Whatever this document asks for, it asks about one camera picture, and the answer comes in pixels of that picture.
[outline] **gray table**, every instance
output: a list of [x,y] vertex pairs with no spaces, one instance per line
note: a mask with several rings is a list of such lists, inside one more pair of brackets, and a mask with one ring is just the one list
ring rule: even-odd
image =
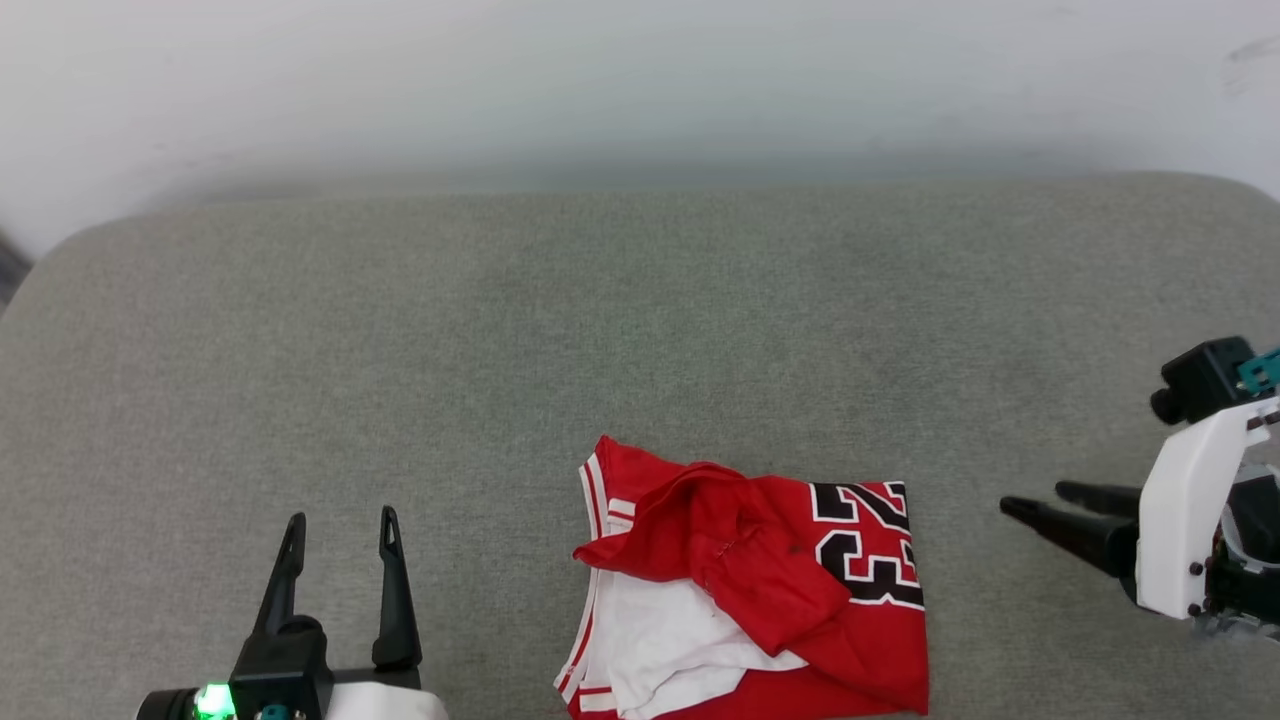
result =
[[289,514],[334,666],[394,505],[457,720],[559,717],[600,433],[909,483],[934,716],[1275,717],[1280,648],[1203,641],[1002,518],[1139,483],[1160,365],[1280,340],[1280,206],[1062,182],[224,206],[84,232],[0,319],[0,697],[127,717],[224,676]]

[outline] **jersey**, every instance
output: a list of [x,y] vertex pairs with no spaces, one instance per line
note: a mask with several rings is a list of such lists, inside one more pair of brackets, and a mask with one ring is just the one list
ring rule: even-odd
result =
[[[748,479],[695,462],[634,510],[630,532],[593,539],[575,557],[649,582],[692,579],[767,653],[809,662],[748,673],[690,717],[751,693],[764,705],[737,716],[928,712],[924,598],[901,483]],[[795,700],[801,684],[805,707]]]
[[[602,438],[579,471],[591,537],[628,532],[635,500],[682,469]],[[749,669],[804,665],[795,653],[760,650],[692,580],[654,583],[593,569],[579,637],[556,685],[580,720],[650,720],[732,693]]]

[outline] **white wall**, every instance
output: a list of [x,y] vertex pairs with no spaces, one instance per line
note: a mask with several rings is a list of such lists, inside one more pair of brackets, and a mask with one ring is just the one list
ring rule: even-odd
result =
[[1280,195],[1280,3],[0,0],[32,256],[212,197],[1114,169]]

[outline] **green light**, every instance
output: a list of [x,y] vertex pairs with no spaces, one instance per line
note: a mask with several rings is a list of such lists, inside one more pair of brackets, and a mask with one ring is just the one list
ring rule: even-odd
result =
[[196,720],[230,720],[234,716],[230,685],[205,685],[196,693]]

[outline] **jersey number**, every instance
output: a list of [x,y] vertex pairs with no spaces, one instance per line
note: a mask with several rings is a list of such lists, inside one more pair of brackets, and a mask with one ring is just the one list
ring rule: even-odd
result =
[[867,555],[867,571],[854,570],[855,560],[863,560],[863,537],[859,530],[831,530],[818,543],[818,562],[849,588],[850,602],[859,605],[900,605],[924,610],[924,592],[915,577],[915,553],[911,552],[911,528],[906,521],[906,487],[902,483],[884,483],[890,497],[902,501],[900,511],[892,502],[858,484],[813,484],[814,520],[827,523],[859,523],[859,506],[869,510],[881,527],[897,530],[899,552]]

